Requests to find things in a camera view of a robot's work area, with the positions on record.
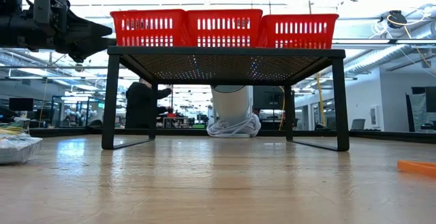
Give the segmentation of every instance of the red basket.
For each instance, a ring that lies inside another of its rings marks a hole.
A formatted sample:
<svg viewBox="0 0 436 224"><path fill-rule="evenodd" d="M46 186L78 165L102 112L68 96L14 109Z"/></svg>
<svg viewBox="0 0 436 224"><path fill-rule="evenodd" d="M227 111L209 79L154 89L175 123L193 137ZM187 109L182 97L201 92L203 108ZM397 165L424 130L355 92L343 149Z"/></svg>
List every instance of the red basket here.
<svg viewBox="0 0 436 224"><path fill-rule="evenodd" d="M118 46L190 46L184 10L111 12Z"/></svg>
<svg viewBox="0 0 436 224"><path fill-rule="evenodd" d="M189 10L191 42L198 47L255 47L262 10Z"/></svg>
<svg viewBox="0 0 436 224"><path fill-rule="evenodd" d="M338 17L337 14L264 16L258 47L330 49Z"/></svg>

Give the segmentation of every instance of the wooden table surface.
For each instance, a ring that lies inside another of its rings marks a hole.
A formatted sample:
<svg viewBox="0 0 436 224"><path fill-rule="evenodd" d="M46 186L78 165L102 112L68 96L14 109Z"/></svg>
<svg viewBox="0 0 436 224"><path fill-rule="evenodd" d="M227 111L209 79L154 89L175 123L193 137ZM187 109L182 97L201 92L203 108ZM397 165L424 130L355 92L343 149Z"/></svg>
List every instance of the wooden table surface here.
<svg viewBox="0 0 436 224"><path fill-rule="evenodd" d="M434 145L352 138L336 153L159 136L108 151L100 140L47 138L28 163L0 166L0 223L436 223L436 178L396 170L435 162Z"/></svg>

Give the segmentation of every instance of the perforated metal tabletop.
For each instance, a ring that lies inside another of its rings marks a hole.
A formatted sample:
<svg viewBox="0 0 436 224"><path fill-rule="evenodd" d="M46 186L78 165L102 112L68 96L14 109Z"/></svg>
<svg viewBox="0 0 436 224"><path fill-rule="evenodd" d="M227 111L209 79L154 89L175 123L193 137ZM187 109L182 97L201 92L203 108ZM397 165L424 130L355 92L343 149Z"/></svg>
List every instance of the perforated metal tabletop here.
<svg viewBox="0 0 436 224"><path fill-rule="evenodd" d="M295 84L345 58L344 50L119 47L108 54L160 84Z"/></svg>

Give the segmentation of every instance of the white wall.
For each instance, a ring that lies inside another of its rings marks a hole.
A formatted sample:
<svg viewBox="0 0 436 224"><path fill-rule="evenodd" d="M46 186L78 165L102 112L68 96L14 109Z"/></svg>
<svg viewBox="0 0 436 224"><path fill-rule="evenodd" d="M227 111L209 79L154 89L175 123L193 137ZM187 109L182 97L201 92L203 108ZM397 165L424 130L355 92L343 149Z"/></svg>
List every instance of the white wall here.
<svg viewBox="0 0 436 224"><path fill-rule="evenodd" d="M365 129L381 129L384 130L383 112L379 114L380 127L374 128L371 126L371 106L382 106L382 91L380 89L380 72L379 69L374 69L370 74L362 74L357 76L355 81L345 81L345 92L347 99L347 114L348 127L351 129L352 121L356 118L365 119ZM333 90L322 91L322 99L333 98ZM319 102L319 96L305 95L297 97L295 106L305 106L315 102Z"/></svg>
<svg viewBox="0 0 436 224"><path fill-rule="evenodd" d="M404 74L395 71L383 71L380 78L385 131L409 131L405 94L410 95L412 87L436 86L436 78L425 72Z"/></svg>
<svg viewBox="0 0 436 224"><path fill-rule="evenodd" d="M31 85L24 85L18 81L0 81L0 98L26 97L43 100L46 88L42 80L30 80ZM58 84L47 84L46 101L51 101L53 95L64 95L65 86Z"/></svg>

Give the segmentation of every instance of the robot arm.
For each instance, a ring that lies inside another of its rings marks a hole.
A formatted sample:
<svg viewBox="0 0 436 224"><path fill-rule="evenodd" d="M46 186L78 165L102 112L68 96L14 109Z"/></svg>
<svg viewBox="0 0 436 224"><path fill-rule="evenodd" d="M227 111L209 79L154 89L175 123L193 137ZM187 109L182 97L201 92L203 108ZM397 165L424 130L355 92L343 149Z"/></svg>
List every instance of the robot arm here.
<svg viewBox="0 0 436 224"><path fill-rule="evenodd" d="M53 49L82 63L96 52L116 45L104 38L112 29L76 16L68 0L35 0L28 10L22 0L0 0L0 47Z"/></svg>

